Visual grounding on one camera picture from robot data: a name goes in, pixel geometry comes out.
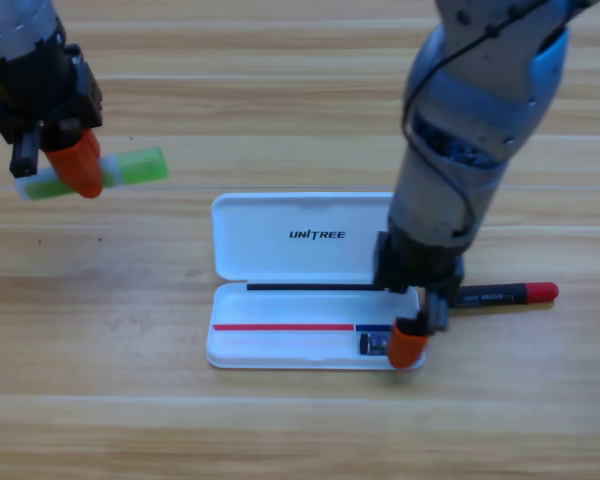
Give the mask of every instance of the green glue stick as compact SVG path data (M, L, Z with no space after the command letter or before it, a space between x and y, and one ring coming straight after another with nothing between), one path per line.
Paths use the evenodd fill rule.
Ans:
M154 182L169 176L167 162L160 148L107 155L100 159L102 188ZM15 179L15 188L23 200L43 200L76 193L66 185L52 167L36 175Z

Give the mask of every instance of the blue line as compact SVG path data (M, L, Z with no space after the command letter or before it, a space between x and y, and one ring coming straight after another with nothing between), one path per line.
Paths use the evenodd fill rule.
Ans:
M390 332L391 325L356 325L356 332Z

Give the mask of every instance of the unitree logo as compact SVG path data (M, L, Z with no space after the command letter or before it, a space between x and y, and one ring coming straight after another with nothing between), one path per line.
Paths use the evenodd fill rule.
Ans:
M309 238L317 240L318 238L344 238L346 232L316 232L306 230L304 232L289 232L289 238Z

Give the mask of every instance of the red line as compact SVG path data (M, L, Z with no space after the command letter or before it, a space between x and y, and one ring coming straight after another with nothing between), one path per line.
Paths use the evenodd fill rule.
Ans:
M324 323L252 323L252 324L217 324L213 326L218 331L352 331L353 325L324 324Z

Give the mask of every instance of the red cap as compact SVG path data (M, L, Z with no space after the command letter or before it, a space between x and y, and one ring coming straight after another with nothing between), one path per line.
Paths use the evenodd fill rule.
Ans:
M527 304L553 302L560 293L558 286L552 282L525 283L527 288Z

